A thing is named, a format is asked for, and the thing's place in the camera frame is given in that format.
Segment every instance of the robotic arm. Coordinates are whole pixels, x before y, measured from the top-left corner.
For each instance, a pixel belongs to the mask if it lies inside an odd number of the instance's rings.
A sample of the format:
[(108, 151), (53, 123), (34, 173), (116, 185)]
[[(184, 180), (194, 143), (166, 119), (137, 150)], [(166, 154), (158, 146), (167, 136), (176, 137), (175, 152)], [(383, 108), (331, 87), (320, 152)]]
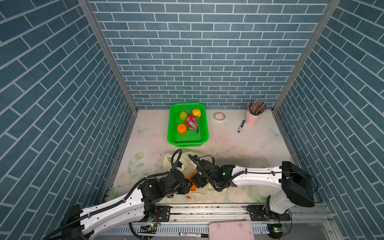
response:
[(283, 162), (279, 167), (247, 169), (235, 165), (219, 167), (197, 156), (188, 155), (196, 165), (198, 173), (191, 180), (182, 173), (179, 162), (182, 150), (178, 149), (171, 158), (172, 168), (165, 173), (154, 174), (138, 181), (127, 195), (93, 207), (80, 209), (71, 207), (64, 216), (62, 226), (51, 232), (43, 240), (87, 240), (121, 224), (137, 221), (151, 221), (157, 214), (155, 203), (163, 197), (174, 194), (187, 194), (192, 182), (197, 188), (208, 183), (221, 192), (232, 186), (258, 185), (273, 188), (276, 194), (267, 198), (265, 215), (278, 216), (293, 205), (313, 207), (313, 191), (309, 174), (291, 162)]

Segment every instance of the blue brick wall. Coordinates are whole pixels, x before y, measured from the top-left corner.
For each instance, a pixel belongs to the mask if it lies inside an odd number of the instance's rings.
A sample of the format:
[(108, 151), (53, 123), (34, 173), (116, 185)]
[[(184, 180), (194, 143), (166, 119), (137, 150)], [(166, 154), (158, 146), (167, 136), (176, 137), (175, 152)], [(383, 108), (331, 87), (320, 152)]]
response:
[(130, 114), (76, 0), (0, 1), (0, 239), (96, 203)]
[(277, 111), (345, 239), (383, 239), (383, 12), (342, 0)]
[(139, 108), (272, 107), (327, 3), (91, 0)]

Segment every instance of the floral tablecloth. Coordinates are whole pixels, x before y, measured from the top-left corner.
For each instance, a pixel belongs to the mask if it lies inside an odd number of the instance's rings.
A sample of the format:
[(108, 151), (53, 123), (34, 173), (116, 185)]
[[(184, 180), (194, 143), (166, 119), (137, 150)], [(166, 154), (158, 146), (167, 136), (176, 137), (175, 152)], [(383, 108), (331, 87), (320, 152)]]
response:
[[(278, 130), (271, 111), (262, 114), (254, 126), (238, 127), (245, 118), (244, 110), (220, 110), (225, 114), (217, 121), (215, 110), (207, 110), (209, 139), (200, 147), (183, 148), (183, 152), (212, 155), (216, 164), (233, 164), (244, 167), (272, 167), (291, 156)], [(169, 110), (140, 110), (123, 155), (109, 199), (126, 194), (141, 178), (163, 172), (164, 156), (177, 149), (168, 143)], [(161, 203), (241, 203), (265, 202), (257, 186), (230, 187), (210, 194), (175, 195)]]

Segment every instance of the green plastic basket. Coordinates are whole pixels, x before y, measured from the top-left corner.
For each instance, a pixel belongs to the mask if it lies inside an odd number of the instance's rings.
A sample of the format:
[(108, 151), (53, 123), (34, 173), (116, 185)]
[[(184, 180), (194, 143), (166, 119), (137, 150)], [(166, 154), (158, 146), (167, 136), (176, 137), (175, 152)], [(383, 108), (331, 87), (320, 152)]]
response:
[[(201, 117), (197, 118), (199, 124), (199, 132), (187, 129), (184, 134), (177, 132), (177, 126), (180, 123), (184, 123), (179, 117), (181, 111), (192, 114), (193, 109), (200, 109)], [(177, 147), (198, 147), (208, 140), (208, 125), (207, 125), (207, 113), (205, 112), (205, 106), (201, 103), (176, 103), (171, 106), (169, 111), (169, 124), (168, 124), (168, 142)]]

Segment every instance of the blue marker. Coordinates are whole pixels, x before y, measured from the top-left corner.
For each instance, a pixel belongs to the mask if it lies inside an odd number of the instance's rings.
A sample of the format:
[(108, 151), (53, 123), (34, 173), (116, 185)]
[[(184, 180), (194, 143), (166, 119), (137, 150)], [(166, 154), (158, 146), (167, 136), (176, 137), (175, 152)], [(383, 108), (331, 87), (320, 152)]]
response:
[(245, 120), (243, 120), (243, 122), (241, 123), (239, 129), (237, 129), (237, 132), (241, 132), (241, 129), (243, 129), (244, 123), (245, 123)]

